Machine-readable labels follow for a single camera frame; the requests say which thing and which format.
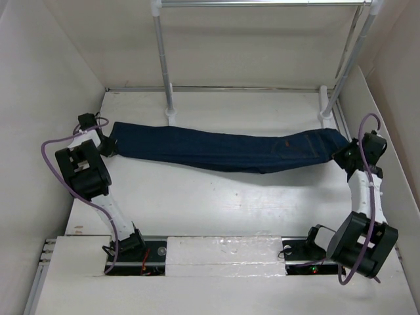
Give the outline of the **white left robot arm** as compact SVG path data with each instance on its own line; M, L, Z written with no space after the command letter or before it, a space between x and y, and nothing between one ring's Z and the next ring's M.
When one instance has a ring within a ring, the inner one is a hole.
M110 229L112 240L106 250L139 260L146 254L146 243L133 222L129 222L110 193L111 176L103 157L116 154L116 140L105 136L94 114L78 117L79 136L55 158L65 183L95 211Z

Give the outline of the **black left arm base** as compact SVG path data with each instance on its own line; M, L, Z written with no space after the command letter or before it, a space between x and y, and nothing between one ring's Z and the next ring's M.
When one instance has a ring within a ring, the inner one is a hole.
M167 254L166 236L142 236L135 232L120 241L117 260L115 242L103 245L106 253L104 273L107 276L164 276Z

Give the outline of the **dark blue denim trousers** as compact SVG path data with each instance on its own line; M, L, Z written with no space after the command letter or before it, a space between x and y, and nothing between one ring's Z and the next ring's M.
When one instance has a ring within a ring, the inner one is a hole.
M111 137L125 158L176 163L227 173L277 173L331 161L348 146L335 129L282 137L208 133L180 127L114 123Z

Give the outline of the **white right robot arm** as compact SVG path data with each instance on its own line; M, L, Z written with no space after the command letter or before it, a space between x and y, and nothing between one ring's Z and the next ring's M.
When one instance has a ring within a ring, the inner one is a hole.
M347 173L352 211L331 238L329 245L320 236L303 242L303 250L313 259L326 252L329 260L367 278L377 276L398 239L397 229L388 225L381 207L382 168L376 166L387 149L387 141L376 131L353 139L333 155Z

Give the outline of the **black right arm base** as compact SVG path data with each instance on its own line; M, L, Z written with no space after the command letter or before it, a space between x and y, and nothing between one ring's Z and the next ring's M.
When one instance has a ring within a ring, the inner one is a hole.
M281 237L283 248L278 258L283 259L287 276L346 275L343 267L326 259L327 245L322 245L320 232L326 233L327 243L335 233L331 228L317 224L306 236Z

